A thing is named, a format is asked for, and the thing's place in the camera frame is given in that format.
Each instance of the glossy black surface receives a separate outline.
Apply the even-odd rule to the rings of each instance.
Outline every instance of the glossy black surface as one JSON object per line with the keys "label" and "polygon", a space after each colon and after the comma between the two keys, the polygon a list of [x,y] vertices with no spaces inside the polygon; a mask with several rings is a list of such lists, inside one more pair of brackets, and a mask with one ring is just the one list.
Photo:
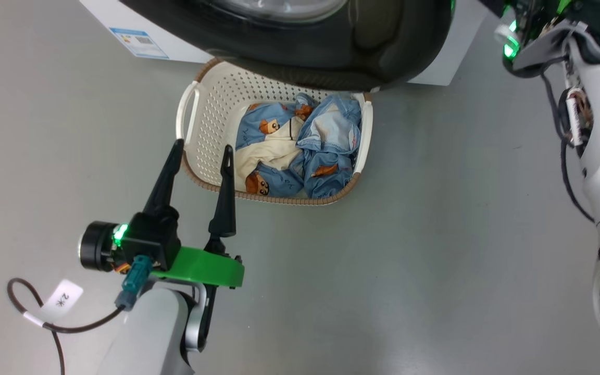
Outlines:
{"label": "glossy black surface", "polygon": [[312,23],[236,14],[207,0],[122,0],[182,40],[279,81],[366,91],[421,73],[452,19],[451,0],[349,0]]}

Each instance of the transparent round window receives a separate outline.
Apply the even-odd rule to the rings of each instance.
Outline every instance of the transparent round window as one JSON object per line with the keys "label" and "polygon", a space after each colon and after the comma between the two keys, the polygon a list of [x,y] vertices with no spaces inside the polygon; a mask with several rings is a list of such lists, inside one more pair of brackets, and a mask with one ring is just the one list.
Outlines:
{"label": "transparent round window", "polygon": [[347,0],[215,0],[244,15],[286,22],[308,22],[326,18]]}

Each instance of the clothes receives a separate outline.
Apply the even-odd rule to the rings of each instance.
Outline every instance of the clothes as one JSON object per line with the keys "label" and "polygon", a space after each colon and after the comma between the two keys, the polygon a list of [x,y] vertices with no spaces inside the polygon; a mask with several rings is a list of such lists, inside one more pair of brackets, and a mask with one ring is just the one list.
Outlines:
{"label": "clothes", "polygon": [[360,104],[331,95],[307,117],[298,135],[303,153],[291,170],[303,176],[311,198],[325,198],[342,190],[353,175],[350,158],[360,146]]}
{"label": "clothes", "polygon": [[290,197],[302,190],[302,177],[287,169],[302,153],[295,143],[303,119],[314,107],[313,99],[298,94],[295,104],[254,104],[247,109],[238,128],[233,160],[237,190],[276,197]]}

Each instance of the cartoon bear print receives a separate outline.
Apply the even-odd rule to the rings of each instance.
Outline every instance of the cartoon bear print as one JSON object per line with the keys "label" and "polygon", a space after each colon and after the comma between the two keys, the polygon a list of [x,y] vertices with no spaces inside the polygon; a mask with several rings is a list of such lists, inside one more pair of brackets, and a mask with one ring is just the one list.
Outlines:
{"label": "cartoon bear print", "polygon": [[277,119],[270,120],[269,122],[262,119],[260,121],[259,130],[263,134],[272,134],[279,130],[279,123],[277,122]]}
{"label": "cartoon bear print", "polygon": [[245,186],[249,194],[267,195],[270,192],[270,185],[267,184],[267,181],[264,180],[258,171],[253,171],[247,176]]}
{"label": "cartoon bear print", "polygon": [[295,115],[300,117],[302,121],[305,121],[312,111],[314,111],[312,107],[309,107],[307,104],[303,104],[300,108],[295,110]]}
{"label": "cartoon bear print", "polygon": [[337,164],[335,164],[334,166],[319,166],[319,168],[316,169],[316,171],[314,171],[314,173],[311,174],[311,177],[320,177],[320,176],[328,176],[331,175],[333,173],[335,173],[336,171],[338,171],[340,167],[338,167]]}

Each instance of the qr code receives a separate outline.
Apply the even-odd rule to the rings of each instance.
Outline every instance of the qr code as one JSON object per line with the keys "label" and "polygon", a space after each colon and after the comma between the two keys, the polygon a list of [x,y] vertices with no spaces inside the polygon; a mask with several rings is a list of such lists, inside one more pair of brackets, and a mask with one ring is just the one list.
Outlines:
{"label": "qr code", "polygon": [[138,40],[138,43],[140,44],[154,44],[149,38],[145,38],[144,36],[136,36],[136,40]]}

